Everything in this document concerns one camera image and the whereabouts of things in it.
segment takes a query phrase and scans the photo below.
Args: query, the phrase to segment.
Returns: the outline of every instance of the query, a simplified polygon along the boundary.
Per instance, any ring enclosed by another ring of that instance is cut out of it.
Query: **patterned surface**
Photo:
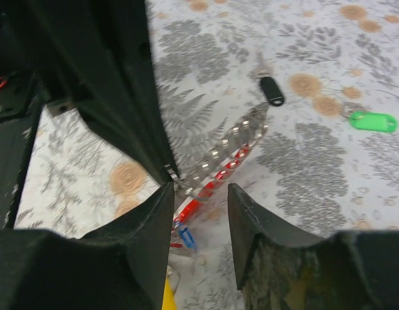
[[[399,120],[399,0],[154,0],[150,33],[163,119],[183,172],[263,100],[262,51],[287,96],[232,181],[286,220],[327,236],[399,229],[399,129],[361,132],[342,104]],[[76,113],[44,113],[18,227],[81,236],[156,188]],[[224,190],[193,219],[199,256],[173,257],[180,309],[242,309]]]

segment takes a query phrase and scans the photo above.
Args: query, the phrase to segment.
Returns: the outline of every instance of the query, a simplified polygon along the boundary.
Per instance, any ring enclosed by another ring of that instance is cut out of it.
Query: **floral tablecloth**
[[[155,0],[150,35],[163,120],[181,171],[264,101],[251,72],[261,52],[287,101],[232,181],[287,221],[322,236],[399,229],[399,126],[359,131],[346,102],[399,121],[399,0]],[[108,223],[157,185],[89,132],[75,112],[44,112],[17,227],[69,237]],[[172,257],[180,309],[243,309],[227,192],[190,222],[199,256]]]

